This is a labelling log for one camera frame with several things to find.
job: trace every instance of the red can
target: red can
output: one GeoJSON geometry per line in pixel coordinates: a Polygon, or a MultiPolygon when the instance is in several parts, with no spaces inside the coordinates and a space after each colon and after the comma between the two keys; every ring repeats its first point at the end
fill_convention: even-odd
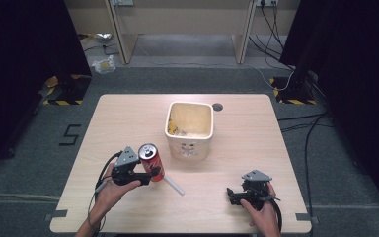
{"type": "Polygon", "coordinates": [[[152,177],[153,182],[158,182],[165,176],[165,170],[159,156],[158,148],[151,143],[146,143],[138,149],[138,157],[146,173],[151,173],[153,169],[159,169],[159,174],[152,177]]]}

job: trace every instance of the gray carpet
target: gray carpet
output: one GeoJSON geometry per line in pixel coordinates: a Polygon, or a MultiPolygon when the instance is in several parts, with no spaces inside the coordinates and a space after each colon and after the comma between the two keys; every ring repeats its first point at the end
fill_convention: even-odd
{"type": "MultiPolygon", "coordinates": [[[[276,69],[263,73],[266,80],[289,75],[276,69]]],[[[278,119],[326,110],[322,105],[277,103],[271,88],[254,69],[158,67],[94,73],[82,105],[40,105],[18,140],[15,157],[0,160],[0,236],[64,236],[51,233],[49,215],[56,209],[100,96],[163,93],[267,94],[278,119]],[[71,133],[79,134],[76,144],[59,146],[72,141],[63,137],[69,124],[81,125],[70,128],[71,133]]],[[[284,130],[313,119],[282,120],[279,124],[284,130]]],[[[304,150],[309,129],[307,126],[283,133],[307,206],[304,150]]],[[[379,193],[370,177],[354,166],[350,151],[329,117],[322,118],[310,135],[308,168],[313,215],[319,220],[314,224],[314,236],[379,236],[379,193]]]]}

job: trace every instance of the can top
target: can top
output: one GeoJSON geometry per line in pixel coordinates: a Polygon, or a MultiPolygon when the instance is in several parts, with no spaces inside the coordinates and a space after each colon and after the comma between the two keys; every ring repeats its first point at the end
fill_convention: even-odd
{"type": "Polygon", "coordinates": [[[140,149],[138,149],[138,156],[140,157],[140,159],[144,159],[144,160],[150,160],[152,159],[153,157],[155,157],[157,153],[157,148],[154,144],[144,144],[140,147],[140,149]]]}

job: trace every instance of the person's right hand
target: person's right hand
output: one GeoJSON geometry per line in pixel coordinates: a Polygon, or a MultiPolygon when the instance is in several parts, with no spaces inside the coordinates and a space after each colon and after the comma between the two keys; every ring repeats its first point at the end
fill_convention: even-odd
{"type": "MultiPolygon", "coordinates": [[[[272,184],[268,182],[267,185],[269,194],[275,197],[276,193],[272,184]]],[[[241,199],[241,205],[253,219],[250,225],[256,225],[261,234],[265,237],[280,236],[276,212],[269,201],[264,203],[264,206],[260,211],[255,210],[251,204],[244,199],[241,199]]]]}

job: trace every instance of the white bin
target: white bin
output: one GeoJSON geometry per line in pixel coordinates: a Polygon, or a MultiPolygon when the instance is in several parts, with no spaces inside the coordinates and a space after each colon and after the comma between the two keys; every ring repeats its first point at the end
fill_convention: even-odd
{"type": "Polygon", "coordinates": [[[213,108],[203,103],[173,102],[169,106],[165,134],[173,157],[205,159],[213,135],[213,108]]]}

